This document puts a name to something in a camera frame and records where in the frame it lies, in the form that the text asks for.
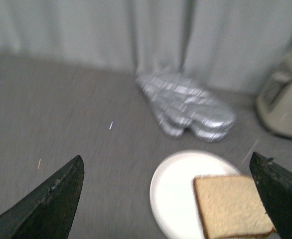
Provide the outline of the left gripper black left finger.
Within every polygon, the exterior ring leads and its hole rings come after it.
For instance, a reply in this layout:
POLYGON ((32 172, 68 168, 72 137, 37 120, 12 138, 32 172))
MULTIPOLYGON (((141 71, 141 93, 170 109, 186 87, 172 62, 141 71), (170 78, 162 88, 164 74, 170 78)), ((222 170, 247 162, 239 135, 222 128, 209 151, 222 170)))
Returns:
POLYGON ((84 163, 77 155, 0 215, 0 239, 66 239, 77 211, 84 163))

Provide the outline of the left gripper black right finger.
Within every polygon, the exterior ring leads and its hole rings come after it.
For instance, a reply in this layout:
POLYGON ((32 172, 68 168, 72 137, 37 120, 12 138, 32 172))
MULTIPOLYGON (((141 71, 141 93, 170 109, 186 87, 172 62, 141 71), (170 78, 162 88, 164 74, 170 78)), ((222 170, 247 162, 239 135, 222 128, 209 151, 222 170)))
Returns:
POLYGON ((257 152, 251 156, 250 172, 279 236, 292 239, 292 172, 257 152))

